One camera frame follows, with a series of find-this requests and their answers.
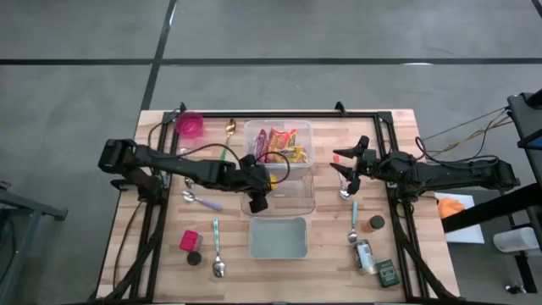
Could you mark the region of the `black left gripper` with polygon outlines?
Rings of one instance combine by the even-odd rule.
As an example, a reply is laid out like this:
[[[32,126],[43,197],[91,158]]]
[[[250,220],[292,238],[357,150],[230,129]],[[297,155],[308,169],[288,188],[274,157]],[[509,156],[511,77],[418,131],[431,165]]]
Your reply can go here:
[[[266,196],[271,192],[271,180],[265,166],[257,163],[253,154],[247,154],[240,160],[240,167],[230,176],[231,190],[243,192],[249,196],[249,208],[258,214],[268,208]]]

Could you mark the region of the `spoon red handle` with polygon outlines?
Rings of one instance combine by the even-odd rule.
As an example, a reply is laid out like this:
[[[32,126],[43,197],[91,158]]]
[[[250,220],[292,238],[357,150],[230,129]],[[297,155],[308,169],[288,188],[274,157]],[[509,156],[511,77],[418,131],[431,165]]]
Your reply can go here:
[[[334,162],[336,164],[340,163],[340,156],[339,155],[334,155]],[[341,173],[338,174],[338,177],[339,177],[339,181],[340,181],[339,193],[340,193],[341,198],[344,199],[344,200],[350,200],[351,195],[347,191],[346,181],[345,181],[344,177],[342,176]]]

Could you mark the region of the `red ramen noodle packet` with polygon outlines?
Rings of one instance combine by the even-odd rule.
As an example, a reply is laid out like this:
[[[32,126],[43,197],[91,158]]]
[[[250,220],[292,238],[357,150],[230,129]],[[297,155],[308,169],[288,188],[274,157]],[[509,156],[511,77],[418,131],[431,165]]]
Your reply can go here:
[[[257,162],[260,164],[266,163],[266,152],[268,149],[268,133],[265,129],[261,129],[254,141],[254,156],[257,157]]]

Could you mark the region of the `spoon purple handle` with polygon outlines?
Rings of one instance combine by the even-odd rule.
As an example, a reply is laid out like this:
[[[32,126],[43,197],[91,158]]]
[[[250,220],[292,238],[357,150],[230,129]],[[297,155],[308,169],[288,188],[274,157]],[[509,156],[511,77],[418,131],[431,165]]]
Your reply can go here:
[[[224,208],[218,204],[218,203],[215,203],[215,202],[209,202],[209,201],[206,201],[206,200],[203,200],[201,198],[198,198],[196,197],[191,191],[182,191],[181,192],[182,194],[182,197],[187,201],[187,202],[198,202],[208,208],[211,208],[213,210],[216,210],[216,211],[222,211]]]

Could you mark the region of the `spoon light blue handle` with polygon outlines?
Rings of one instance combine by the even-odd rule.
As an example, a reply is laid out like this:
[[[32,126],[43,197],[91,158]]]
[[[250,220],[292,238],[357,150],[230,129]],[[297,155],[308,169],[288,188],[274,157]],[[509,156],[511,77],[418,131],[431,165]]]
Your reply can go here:
[[[354,201],[351,205],[351,230],[347,235],[347,240],[350,243],[354,243],[357,241],[357,232],[356,232],[357,210],[358,210],[358,202]]]

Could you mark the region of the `orange ramen noodle packet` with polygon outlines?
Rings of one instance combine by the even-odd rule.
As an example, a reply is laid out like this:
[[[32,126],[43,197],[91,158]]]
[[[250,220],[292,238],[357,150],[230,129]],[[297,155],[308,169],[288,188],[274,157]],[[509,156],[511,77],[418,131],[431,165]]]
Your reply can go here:
[[[297,130],[285,130],[279,131],[272,128],[268,135],[268,154],[266,155],[266,162],[271,163],[283,163],[285,160],[274,152],[278,152],[281,148],[292,147],[296,144]]]

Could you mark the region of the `plain silver spoon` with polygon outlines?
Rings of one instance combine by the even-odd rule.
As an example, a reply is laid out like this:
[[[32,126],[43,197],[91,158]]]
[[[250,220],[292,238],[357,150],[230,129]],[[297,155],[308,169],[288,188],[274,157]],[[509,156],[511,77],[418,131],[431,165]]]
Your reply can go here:
[[[186,152],[188,152],[188,149],[185,147],[181,147],[179,149],[179,153],[186,153]],[[191,190],[194,187],[194,182],[189,177],[185,177],[184,182],[187,189]]]

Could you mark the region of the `orange spice jar black lid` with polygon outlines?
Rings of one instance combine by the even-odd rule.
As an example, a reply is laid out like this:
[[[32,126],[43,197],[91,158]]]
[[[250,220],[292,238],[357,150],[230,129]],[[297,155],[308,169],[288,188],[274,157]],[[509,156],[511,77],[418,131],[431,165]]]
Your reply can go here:
[[[373,233],[377,230],[382,229],[384,226],[385,226],[384,218],[380,215],[374,215],[373,217],[366,220],[362,224],[361,229],[362,229],[362,232],[369,234],[369,233]]]

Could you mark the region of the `spice tin red lid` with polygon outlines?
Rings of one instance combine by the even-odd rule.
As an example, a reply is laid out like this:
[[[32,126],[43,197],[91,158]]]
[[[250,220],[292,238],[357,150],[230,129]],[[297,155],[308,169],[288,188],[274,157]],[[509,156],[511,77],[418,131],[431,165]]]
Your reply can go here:
[[[180,250],[198,252],[202,244],[202,236],[193,230],[186,230],[180,240]]]

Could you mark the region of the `spoon teal striped handle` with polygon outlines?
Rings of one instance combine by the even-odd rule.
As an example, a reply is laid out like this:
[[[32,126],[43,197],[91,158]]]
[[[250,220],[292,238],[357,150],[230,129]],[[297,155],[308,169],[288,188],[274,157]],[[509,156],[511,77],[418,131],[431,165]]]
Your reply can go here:
[[[225,277],[225,264],[220,257],[219,225],[217,218],[213,220],[213,239],[216,252],[216,257],[213,262],[213,274],[217,278],[223,278]]]

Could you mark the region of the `spice jar tan lid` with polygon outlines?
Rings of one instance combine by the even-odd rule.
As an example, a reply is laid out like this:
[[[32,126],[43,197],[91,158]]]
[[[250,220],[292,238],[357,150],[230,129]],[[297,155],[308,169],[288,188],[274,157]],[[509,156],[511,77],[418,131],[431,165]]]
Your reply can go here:
[[[363,275],[376,275],[377,269],[368,240],[356,241],[352,248],[356,255],[356,261],[360,272]]]

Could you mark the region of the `grey plastic bin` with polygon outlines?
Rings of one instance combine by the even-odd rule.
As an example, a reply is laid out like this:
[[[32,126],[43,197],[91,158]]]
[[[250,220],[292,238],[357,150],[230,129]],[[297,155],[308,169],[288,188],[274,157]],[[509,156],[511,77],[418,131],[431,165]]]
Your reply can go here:
[[[304,259],[308,254],[304,218],[253,218],[249,227],[249,255],[253,259]]]

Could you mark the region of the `green metal tin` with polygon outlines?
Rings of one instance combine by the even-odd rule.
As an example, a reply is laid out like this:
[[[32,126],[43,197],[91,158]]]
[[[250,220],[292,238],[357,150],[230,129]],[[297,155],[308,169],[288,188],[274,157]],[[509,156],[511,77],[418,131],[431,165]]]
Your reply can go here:
[[[383,288],[399,285],[400,279],[393,261],[389,258],[375,263],[379,283]]]

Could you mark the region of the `black workstation stand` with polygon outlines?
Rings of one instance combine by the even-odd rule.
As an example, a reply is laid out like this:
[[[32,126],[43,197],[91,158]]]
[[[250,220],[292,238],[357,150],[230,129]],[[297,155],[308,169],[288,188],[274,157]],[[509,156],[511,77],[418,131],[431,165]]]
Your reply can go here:
[[[520,136],[517,146],[525,150],[536,181],[443,219],[442,224],[445,232],[452,232],[526,210],[542,249],[542,89],[509,96],[507,101]]]

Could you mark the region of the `black aluminium table frame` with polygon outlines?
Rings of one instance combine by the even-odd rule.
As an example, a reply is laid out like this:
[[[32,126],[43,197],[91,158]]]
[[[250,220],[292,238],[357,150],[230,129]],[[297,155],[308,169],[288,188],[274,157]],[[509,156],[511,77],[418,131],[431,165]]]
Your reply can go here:
[[[108,250],[97,284],[97,305],[153,303],[400,303],[417,297],[419,272],[400,252],[390,227],[369,235],[379,258],[390,258],[401,283],[383,288],[374,275],[354,269],[346,240],[349,229],[346,202],[337,191],[338,177],[329,165],[336,148],[354,145],[360,136],[413,153],[418,127],[414,113],[404,110],[276,110],[207,111],[205,134],[210,141],[226,141],[228,119],[237,121],[230,146],[243,155],[244,124],[251,119],[308,119],[316,137],[313,169],[316,208],[306,216],[308,255],[300,260],[256,260],[249,256],[249,218],[241,211],[241,196],[211,191],[223,206],[219,213],[185,202],[181,176],[166,178],[166,202],[141,204],[134,190],[123,191],[113,221]],[[220,257],[225,277],[213,274],[216,257],[213,220],[218,219]],[[186,230],[202,236],[202,263],[190,266],[180,250]]]

